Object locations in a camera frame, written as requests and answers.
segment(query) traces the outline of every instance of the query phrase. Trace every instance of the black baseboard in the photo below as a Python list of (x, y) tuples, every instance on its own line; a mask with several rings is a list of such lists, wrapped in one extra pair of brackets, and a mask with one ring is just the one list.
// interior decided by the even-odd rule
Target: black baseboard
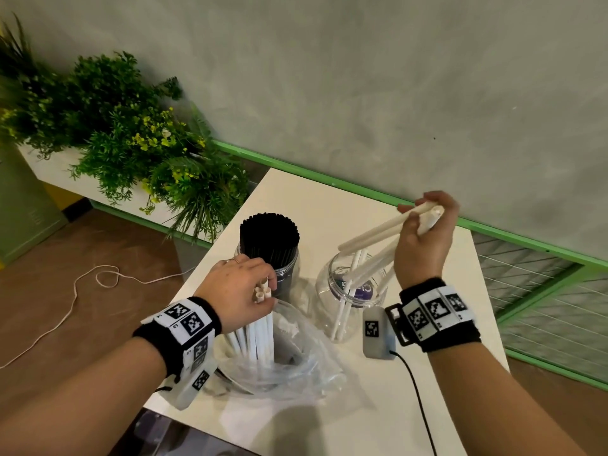
[(66, 219), (70, 222), (75, 221), (80, 216), (93, 209), (93, 205), (88, 198), (81, 198), (76, 203), (72, 203), (70, 206), (65, 208), (62, 213)]

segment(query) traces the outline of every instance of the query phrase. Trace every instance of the floor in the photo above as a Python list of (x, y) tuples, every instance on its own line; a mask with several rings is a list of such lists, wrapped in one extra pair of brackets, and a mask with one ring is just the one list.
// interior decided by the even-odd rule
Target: floor
[[(0, 365), (61, 319), (73, 297), (73, 281), (94, 266), (113, 264), (147, 281), (183, 272), (206, 252), (164, 238), (93, 210), (2, 270)], [(113, 278), (100, 277), (105, 283)], [(182, 282), (181, 276), (150, 285), (121, 280), (116, 288), (105, 289), (95, 283), (94, 274), (82, 278), (72, 316), (0, 370), (0, 418), (128, 339), (142, 318), (172, 299)], [(608, 393), (516, 360), (510, 366), (513, 376), (590, 456), (605, 454)]]

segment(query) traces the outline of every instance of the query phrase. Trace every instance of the black plastic buckle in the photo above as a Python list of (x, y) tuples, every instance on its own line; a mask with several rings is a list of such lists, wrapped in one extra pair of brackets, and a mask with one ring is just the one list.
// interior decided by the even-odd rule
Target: black plastic buckle
[(406, 315), (403, 313), (402, 308), (402, 304), (395, 304), (393, 306), (386, 307), (384, 311), (386, 312), (387, 317), (389, 318), (390, 325), (395, 331), (397, 339), (399, 340), (399, 344), (403, 346), (415, 344), (414, 341), (410, 341), (406, 336), (406, 333), (408, 332), (408, 328), (410, 328), (410, 326), (409, 324), (407, 324)]

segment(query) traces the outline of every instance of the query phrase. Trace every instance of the yellow wall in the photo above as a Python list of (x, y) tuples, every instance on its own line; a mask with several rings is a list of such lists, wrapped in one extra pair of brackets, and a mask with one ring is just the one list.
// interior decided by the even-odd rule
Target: yellow wall
[(82, 198), (81, 195), (62, 189), (61, 187), (47, 184), (46, 182), (43, 182), (42, 184), (60, 210), (64, 210)]

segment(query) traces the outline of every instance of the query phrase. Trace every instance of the forearm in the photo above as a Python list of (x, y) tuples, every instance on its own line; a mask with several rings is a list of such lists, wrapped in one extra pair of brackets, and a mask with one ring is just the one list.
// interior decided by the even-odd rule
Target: forearm
[(11, 455), (105, 456), (165, 377), (165, 364), (134, 337), (0, 424)]
[(584, 455), (481, 343), (431, 352), (429, 360), (469, 455)]

